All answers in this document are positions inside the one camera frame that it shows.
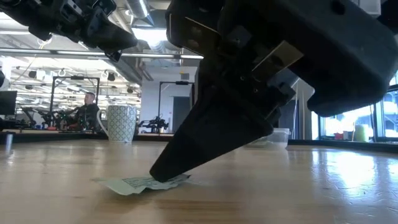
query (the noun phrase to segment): mug handle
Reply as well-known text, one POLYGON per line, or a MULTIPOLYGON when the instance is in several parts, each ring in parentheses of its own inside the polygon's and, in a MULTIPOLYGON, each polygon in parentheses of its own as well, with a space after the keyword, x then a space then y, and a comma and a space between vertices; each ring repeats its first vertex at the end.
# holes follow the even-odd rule
POLYGON ((106 113, 106 110, 101 109, 101 110, 99 110, 99 111, 97 112, 98 124, 101 126, 102 130, 104 130, 105 134, 109 137, 108 130, 104 127, 104 125, 103 125, 102 122, 101 122, 101 113, 102 113, 102 112, 105 112, 105 113, 106 113))

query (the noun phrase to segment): yellow object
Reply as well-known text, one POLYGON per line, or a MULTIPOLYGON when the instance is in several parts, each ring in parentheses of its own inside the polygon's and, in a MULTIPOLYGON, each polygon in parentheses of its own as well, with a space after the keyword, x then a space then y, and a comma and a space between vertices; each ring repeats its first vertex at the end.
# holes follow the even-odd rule
POLYGON ((354 140, 361 142, 369 141, 368 126, 366 124, 358 124, 355 126, 354 140))

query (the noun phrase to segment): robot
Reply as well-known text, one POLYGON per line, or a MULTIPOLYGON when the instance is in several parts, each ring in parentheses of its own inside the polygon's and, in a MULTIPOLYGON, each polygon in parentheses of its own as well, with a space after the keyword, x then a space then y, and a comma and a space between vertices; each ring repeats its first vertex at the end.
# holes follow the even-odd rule
POLYGON ((0 62, 0 91, 8 90, 9 85, 10 85, 10 80, 4 74, 2 62, 0 62))
POLYGON ((166 123, 165 119, 161 119, 158 116, 149 121, 141 121, 138 124, 138 128, 150 128, 150 133, 152 134, 159 134, 162 128, 166 130, 168 127, 169 124, 166 123))
MULTIPOLYGON (((113 0, 0 2, 42 40, 64 35, 115 61, 137 44, 106 18, 113 0)), ((164 182, 272 133, 298 78, 314 87, 307 105, 320 116, 381 100, 398 70, 397 2, 375 19, 350 0, 172 0, 169 41, 204 59, 198 101, 150 174, 164 182)))

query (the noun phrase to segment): doorway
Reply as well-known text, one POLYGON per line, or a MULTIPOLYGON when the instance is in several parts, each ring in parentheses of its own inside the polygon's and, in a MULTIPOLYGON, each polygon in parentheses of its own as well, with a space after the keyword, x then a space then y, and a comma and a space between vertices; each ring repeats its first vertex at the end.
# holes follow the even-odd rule
POLYGON ((189 96, 175 96, 173 100, 173 133, 184 122, 191 110, 191 101, 189 96))

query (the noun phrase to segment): white ceramic mug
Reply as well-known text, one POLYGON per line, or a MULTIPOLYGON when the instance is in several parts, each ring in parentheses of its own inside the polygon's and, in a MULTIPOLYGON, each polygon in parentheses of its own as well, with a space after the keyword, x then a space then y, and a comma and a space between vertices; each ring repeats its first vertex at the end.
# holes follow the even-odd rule
POLYGON ((99 110, 97 120, 112 142, 132 142, 136 130, 137 108, 124 105, 109 105, 108 111, 99 110), (106 113, 108 130, 101 122, 101 113, 106 113))

